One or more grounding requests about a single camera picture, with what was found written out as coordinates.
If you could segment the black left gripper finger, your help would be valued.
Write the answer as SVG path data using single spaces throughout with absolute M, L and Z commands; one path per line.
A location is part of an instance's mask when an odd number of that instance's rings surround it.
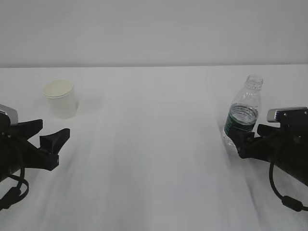
M 56 155 L 70 138 L 70 129 L 64 128 L 56 133 L 40 136 L 40 149 L 49 154 Z
M 9 139 L 12 141 L 28 141 L 38 134 L 42 128 L 42 119 L 17 123 L 9 128 Z

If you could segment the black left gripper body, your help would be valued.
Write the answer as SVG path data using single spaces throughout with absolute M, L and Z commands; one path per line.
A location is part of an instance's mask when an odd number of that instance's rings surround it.
M 0 180 L 22 168 L 54 170 L 59 165 L 59 157 L 43 152 L 29 141 L 9 139 L 10 119 L 0 115 Z

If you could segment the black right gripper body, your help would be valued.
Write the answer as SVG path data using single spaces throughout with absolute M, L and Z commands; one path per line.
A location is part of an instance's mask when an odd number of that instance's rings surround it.
M 256 137 L 238 155 L 242 159 L 253 158 L 273 162 L 296 180 L 308 184 L 308 125 L 286 124 L 280 132 L 268 137 Z

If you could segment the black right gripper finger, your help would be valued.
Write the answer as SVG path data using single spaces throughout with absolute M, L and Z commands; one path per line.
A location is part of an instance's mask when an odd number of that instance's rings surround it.
M 239 151 L 241 148 L 245 147 L 247 143 L 250 143 L 253 140 L 255 133 L 237 128 L 231 128 L 229 135 L 237 151 Z
M 260 137 L 268 137 L 268 136 L 271 136 L 273 134 L 280 132 L 280 130 L 281 129 L 278 127 L 272 127 L 269 125 L 259 124 L 257 127 L 257 134 Z

